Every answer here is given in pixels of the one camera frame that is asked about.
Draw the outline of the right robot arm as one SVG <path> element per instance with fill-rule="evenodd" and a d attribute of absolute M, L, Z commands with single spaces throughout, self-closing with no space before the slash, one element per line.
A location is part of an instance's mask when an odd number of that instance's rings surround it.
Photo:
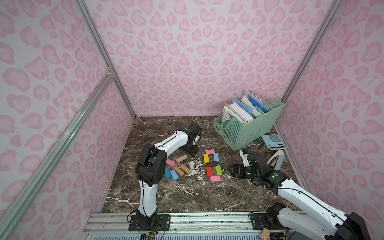
<path fill-rule="evenodd" d="M 312 240 L 369 240 L 365 220 L 353 212 L 347 214 L 321 201 L 292 178 L 268 165 L 258 153 L 242 150 L 242 164 L 233 164 L 229 171 L 234 178 L 248 179 L 299 207 L 307 215 L 295 213 L 284 204 L 268 208 L 266 222 L 272 228 L 292 229 Z"/>

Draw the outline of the wooden block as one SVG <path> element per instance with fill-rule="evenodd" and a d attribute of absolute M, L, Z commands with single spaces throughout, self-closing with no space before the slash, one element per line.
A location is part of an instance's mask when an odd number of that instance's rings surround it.
<path fill-rule="evenodd" d="M 181 162 L 183 162 L 183 161 L 185 161 L 185 160 L 187 160 L 187 159 L 188 159 L 188 156 L 187 156 L 187 155 L 183 155 L 183 156 L 177 158 L 177 159 L 176 159 L 176 162 L 177 162 L 177 163 L 181 163 Z"/>
<path fill-rule="evenodd" d="M 184 176 L 185 175 L 185 173 L 179 167 L 177 167 L 177 166 L 174 167 L 174 170 L 180 176 Z"/>

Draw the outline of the green block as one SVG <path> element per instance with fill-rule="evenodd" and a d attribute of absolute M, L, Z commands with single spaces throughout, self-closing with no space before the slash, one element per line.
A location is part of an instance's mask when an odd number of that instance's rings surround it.
<path fill-rule="evenodd" d="M 221 166 L 216 166 L 216 173 L 217 173 L 217 176 L 222 176 L 223 175 Z"/>

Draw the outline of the yellow block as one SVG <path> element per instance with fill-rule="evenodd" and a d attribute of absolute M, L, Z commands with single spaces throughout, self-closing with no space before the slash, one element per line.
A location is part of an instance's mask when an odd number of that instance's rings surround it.
<path fill-rule="evenodd" d="M 208 154 L 204 154 L 203 157 L 204 157 L 204 164 L 208 164 L 210 162 L 209 155 Z"/>

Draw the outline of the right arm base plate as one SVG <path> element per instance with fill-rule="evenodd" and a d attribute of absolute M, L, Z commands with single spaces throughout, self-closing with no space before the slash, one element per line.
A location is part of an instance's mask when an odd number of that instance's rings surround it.
<path fill-rule="evenodd" d="M 249 213 L 248 218 L 251 221 L 253 230 L 284 230 L 278 218 L 268 213 Z"/>

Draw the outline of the teal block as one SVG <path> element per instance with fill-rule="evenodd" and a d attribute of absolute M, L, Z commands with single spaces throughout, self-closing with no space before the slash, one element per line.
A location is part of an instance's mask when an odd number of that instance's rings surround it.
<path fill-rule="evenodd" d="M 167 179 L 172 178 L 172 175 L 171 175 L 171 172 L 170 172 L 170 169 L 169 169 L 169 168 L 166 168 L 166 169 L 165 169 L 165 176 L 166 176 Z"/>

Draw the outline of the wooden block diagonal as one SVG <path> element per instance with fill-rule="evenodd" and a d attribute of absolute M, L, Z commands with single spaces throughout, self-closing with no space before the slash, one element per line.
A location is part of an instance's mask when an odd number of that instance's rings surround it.
<path fill-rule="evenodd" d="M 186 167 L 185 165 L 181 165 L 181 166 L 180 166 L 180 169 L 181 169 L 185 174 L 187 174 L 187 175 L 190 175 L 190 174 L 192 173 L 192 171 L 191 171 L 188 167 Z"/>

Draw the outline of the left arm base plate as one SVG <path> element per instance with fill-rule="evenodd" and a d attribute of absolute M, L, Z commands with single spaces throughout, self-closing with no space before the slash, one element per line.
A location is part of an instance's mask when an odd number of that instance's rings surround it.
<path fill-rule="evenodd" d="M 132 215 L 130 219 L 129 232 L 144 231 L 169 231 L 171 215 L 155 214 L 152 217 L 145 217 L 142 214 Z"/>

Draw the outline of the pink block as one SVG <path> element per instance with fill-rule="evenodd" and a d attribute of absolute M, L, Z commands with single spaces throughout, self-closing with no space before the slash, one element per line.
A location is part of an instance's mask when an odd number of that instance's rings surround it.
<path fill-rule="evenodd" d="M 171 161 L 170 159 L 167 159 L 167 160 L 166 160 L 166 164 L 167 164 L 168 166 L 172 167 L 172 168 L 176 166 L 176 163 L 173 162 L 173 161 Z"/>
<path fill-rule="evenodd" d="M 211 150 L 206 150 L 205 152 L 207 155 L 213 155 L 215 153 L 215 150 L 211 149 Z"/>
<path fill-rule="evenodd" d="M 210 181 L 213 183 L 220 182 L 221 177 L 220 176 L 212 176 L 212 177 L 210 177 Z"/>

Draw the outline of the red block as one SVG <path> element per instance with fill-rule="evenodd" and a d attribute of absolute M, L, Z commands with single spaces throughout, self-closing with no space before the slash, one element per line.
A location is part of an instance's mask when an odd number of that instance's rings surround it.
<path fill-rule="evenodd" d="M 211 167 L 206 167 L 206 173 L 207 173 L 207 177 L 212 177 L 213 176 L 213 172 L 212 172 L 212 168 Z"/>

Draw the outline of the dark brown block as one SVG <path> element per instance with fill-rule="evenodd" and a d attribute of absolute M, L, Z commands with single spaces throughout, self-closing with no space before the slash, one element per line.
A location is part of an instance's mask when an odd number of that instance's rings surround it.
<path fill-rule="evenodd" d="M 218 164 L 219 164 L 218 162 L 209 162 L 209 163 L 207 163 L 208 167 L 215 167 Z"/>

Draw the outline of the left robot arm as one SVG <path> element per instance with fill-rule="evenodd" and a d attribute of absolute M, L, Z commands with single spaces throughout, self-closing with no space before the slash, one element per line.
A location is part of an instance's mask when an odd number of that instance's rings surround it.
<path fill-rule="evenodd" d="M 166 161 L 178 149 L 194 157 L 199 151 L 197 143 L 201 134 L 201 127 L 191 123 L 157 144 L 145 144 L 135 168 L 141 187 L 140 205 L 137 210 L 139 220 L 147 225 L 157 222 L 157 188 L 165 175 Z"/>

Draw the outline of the light blue block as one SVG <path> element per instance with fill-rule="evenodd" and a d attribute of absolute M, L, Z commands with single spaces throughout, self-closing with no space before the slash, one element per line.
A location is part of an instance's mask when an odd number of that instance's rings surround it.
<path fill-rule="evenodd" d="M 214 153 L 214 161 L 215 162 L 219 162 L 219 154 L 218 153 Z"/>
<path fill-rule="evenodd" d="M 179 179 L 179 176 L 175 170 L 170 171 L 172 178 L 177 181 Z"/>

